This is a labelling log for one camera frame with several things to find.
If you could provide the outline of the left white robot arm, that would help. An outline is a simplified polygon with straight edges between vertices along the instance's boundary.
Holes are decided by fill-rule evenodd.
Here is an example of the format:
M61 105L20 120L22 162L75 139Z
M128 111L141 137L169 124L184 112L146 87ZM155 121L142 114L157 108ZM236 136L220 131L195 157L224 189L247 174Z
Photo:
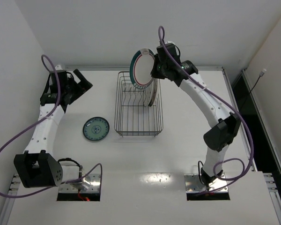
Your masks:
M14 158L18 175L26 188L56 187L62 182L63 170L53 157L53 144L58 125L67 106L92 88L84 75L59 70L51 72L40 98L39 121L22 154Z

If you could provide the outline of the green red rimmed plate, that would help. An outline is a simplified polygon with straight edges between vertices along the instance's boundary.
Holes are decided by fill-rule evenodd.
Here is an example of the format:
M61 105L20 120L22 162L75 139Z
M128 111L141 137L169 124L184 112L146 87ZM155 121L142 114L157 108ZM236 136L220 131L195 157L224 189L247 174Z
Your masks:
M129 75L136 89L146 89L153 82L151 71L154 62L154 52L149 48L142 48L135 53L130 63Z
M153 104L155 102L155 99L156 99L157 93L158 93L158 85L159 85L159 80L155 79L152 84L151 97L150 97L150 101L148 103L149 107L153 106Z

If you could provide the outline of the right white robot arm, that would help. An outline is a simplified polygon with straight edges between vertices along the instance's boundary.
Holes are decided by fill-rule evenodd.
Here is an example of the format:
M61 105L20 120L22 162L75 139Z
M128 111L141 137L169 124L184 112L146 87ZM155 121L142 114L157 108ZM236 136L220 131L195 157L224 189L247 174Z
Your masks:
M200 182L207 187L223 173L220 163L238 133L240 119L207 93L198 69L189 60L181 62L173 43L159 45L154 60L151 76L174 82L194 101L211 127L203 135L207 155L199 175Z

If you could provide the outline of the white plate grey rim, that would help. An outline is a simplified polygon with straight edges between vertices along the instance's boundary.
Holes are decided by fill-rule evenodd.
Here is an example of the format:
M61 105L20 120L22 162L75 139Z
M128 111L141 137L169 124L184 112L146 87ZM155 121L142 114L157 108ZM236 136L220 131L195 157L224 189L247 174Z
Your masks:
M148 86L144 92L143 92L143 105L144 107L148 107L150 101L151 101L151 95L152 95L152 84L150 86Z

